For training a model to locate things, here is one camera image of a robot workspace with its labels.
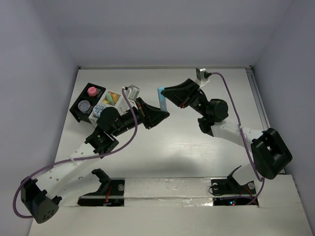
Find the blue highlighter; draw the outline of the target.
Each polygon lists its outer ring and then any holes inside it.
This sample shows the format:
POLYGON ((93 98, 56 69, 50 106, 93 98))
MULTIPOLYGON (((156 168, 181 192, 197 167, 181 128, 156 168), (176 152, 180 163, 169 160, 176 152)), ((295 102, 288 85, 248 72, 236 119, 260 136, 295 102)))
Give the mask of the blue highlighter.
POLYGON ((166 98, 162 94, 159 94, 158 99, 159 99, 160 110, 167 112, 166 98))

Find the amber highlighter cap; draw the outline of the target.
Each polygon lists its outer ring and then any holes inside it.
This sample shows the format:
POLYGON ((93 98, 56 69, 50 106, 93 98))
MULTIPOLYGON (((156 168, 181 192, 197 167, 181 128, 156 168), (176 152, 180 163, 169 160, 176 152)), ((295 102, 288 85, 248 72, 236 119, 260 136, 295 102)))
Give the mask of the amber highlighter cap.
POLYGON ((112 94, 112 99, 113 99, 114 103, 117 103, 118 97, 116 94, 112 94))

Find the blue slime jar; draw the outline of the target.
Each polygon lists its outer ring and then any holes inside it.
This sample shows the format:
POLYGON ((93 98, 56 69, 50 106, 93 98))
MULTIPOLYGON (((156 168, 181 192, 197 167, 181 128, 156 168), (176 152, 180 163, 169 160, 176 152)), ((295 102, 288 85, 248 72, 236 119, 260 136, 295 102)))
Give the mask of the blue slime jar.
POLYGON ((94 116, 97 117, 97 118, 99 118, 100 115, 101 115, 101 113, 102 113, 102 111, 103 111, 104 109, 106 109, 106 105, 105 105, 105 104, 102 104, 102 103, 101 103, 101 104, 95 105, 94 108, 93 108, 93 114, 94 114, 94 116))

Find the clear jar of clips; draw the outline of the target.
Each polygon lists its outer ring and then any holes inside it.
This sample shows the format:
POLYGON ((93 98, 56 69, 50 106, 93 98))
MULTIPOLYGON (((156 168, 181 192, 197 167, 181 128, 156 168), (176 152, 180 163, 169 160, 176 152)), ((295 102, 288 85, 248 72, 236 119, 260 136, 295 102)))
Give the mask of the clear jar of clips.
POLYGON ((89 113, 89 110, 91 108, 91 104, 88 100, 82 100, 78 103, 77 108, 81 113, 87 114, 87 113, 89 113))

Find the blue highlighter cap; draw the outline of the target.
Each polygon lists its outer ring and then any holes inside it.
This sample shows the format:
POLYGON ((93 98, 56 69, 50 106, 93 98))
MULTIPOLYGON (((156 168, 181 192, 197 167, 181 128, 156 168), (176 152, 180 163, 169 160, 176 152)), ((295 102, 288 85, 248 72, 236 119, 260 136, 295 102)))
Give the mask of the blue highlighter cap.
POLYGON ((165 98, 164 95, 162 94, 163 91, 164 91, 164 87, 159 87, 157 89, 159 100, 163 100, 165 98))

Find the green highlighter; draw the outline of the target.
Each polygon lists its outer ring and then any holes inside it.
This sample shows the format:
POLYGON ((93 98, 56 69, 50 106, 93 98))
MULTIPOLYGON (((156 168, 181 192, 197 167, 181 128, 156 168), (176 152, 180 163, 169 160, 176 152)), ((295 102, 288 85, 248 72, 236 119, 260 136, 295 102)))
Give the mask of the green highlighter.
POLYGON ((113 106, 115 105, 111 93, 107 93, 107 94, 106 94, 106 99, 108 100, 109 104, 111 104, 111 105, 113 105, 113 106))

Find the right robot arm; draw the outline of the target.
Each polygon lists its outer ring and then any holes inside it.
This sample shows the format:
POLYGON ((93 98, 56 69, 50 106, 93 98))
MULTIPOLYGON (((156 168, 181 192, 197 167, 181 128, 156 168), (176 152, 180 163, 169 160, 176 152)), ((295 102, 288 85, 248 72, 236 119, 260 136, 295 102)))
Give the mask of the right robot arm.
POLYGON ((160 94, 179 108, 191 107, 199 114, 200 130, 215 138, 245 148, 249 164, 240 166, 226 181, 227 189, 237 193, 248 182, 273 180, 291 161, 292 154, 276 129, 254 130, 228 118, 228 104, 222 99, 208 100, 199 84, 191 79, 163 88, 160 94))

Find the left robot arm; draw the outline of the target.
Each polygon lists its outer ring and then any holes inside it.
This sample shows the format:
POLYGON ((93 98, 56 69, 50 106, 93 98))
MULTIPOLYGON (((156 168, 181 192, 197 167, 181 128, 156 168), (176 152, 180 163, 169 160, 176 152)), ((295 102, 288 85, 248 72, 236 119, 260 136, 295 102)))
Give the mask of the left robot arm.
POLYGON ((104 105, 93 133, 72 155, 35 171, 21 182, 15 197, 21 198, 38 224, 51 219, 67 201, 79 199, 83 195, 82 188, 90 180, 93 180, 93 194, 110 195, 113 181, 102 169, 93 169, 86 176, 82 171, 126 148, 135 138, 139 125, 151 129, 170 115, 163 95, 158 108, 140 97, 133 102, 123 96, 120 100, 125 105, 123 113, 116 107, 104 105))

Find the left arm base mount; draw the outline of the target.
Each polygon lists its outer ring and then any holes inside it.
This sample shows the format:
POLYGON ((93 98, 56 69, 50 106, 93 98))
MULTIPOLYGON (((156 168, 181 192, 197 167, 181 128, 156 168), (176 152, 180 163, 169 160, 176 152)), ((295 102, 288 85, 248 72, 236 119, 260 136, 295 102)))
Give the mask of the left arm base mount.
POLYGON ((78 198, 81 207, 123 207, 125 204, 125 179, 111 179, 102 169, 94 169, 99 188, 78 198))

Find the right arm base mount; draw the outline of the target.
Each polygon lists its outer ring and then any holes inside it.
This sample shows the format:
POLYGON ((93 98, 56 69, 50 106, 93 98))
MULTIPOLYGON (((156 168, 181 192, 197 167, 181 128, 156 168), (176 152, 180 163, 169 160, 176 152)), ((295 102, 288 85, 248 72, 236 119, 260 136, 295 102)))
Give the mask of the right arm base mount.
POLYGON ((208 192, 214 197, 214 206, 257 206, 258 200, 252 200, 256 196, 253 181, 240 185, 233 174, 240 168, 233 170, 226 178, 211 179, 208 192))

